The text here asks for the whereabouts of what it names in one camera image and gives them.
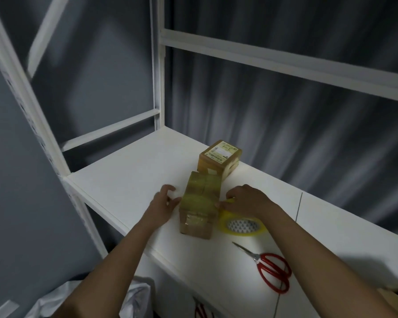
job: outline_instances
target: person's left hand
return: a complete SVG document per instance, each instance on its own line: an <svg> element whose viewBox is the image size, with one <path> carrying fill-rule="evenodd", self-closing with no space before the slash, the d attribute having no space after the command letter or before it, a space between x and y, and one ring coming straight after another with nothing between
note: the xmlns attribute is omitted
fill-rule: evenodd
<svg viewBox="0 0 398 318"><path fill-rule="evenodd" d="M168 191L175 191L175 187L165 184L161 187L160 192L156 193L149 207L146 209L140 222L150 230L156 230L165 224L171 217L174 208L181 201L181 197L171 199Z"/></svg>

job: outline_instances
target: yellow tape roll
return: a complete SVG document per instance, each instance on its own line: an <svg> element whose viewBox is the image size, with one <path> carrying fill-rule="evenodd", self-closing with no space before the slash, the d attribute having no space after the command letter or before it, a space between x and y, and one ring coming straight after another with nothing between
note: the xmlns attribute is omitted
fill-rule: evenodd
<svg viewBox="0 0 398 318"><path fill-rule="evenodd" d="M230 198L226 202L234 202L234 199ZM227 210L219 211L217 225L221 232L239 237L258 235L266 230L260 220L256 218L243 218Z"/></svg>

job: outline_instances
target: barcode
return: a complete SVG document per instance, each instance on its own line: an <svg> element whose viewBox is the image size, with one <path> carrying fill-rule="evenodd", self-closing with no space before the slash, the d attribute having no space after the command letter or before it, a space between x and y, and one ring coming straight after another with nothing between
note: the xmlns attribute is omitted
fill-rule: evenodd
<svg viewBox="0 0 398 318"><path fill-rule="evenodd" d="M223 159L219 158L217 155L214 155L212 153L210 153L210 156L212 156L213 158L219 160L219 161L223 161Z"/></svg>

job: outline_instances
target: forearm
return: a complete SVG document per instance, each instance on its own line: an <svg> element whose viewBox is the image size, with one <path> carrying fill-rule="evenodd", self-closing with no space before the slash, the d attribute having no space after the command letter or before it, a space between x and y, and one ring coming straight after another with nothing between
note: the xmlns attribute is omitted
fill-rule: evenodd
<svg viewBox="0 0 398 318"><path fill-rule="evenodd" d="M74 290L53 317L118 317L134 273L152 235L140 221Z"/></svg>
<svg viewBox="0 0 398 318"><path fill-rule="evenodd" d="M270 207L260 219L322 318L397 317L376 290L279 206Z"/></svg>

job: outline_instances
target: red-handled scissors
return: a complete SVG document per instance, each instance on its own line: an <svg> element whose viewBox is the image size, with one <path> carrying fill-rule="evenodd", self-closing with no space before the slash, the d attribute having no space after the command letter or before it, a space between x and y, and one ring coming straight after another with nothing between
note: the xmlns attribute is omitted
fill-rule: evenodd
<svg viewBox="0 0 398 318"><path fill-rule="evenodd" d="M262 253L262 254L257 254L257 253L252 253L245 247L240 246L239 244L233 242L233 244L244 251L248 256L252 257L256 263L256 266L258 267L258 272L261 275L262 279L265 281L265 283L273 289L276 293L283 294L286 293L289 290L289 278L292 275L292 269L289 267L289 264L287 263L286 259L283 258L282 256L279 256L278 254L274 253ZM283 262L286 266L287 271L284 269L280 268L276 263L272 262L268 258L273 257L276 259L279 259L281 262ZM268 279L264 276L263 272L265 271L272 276L276 277L282 282L281 287L276 287L273 285Z"/></svg>

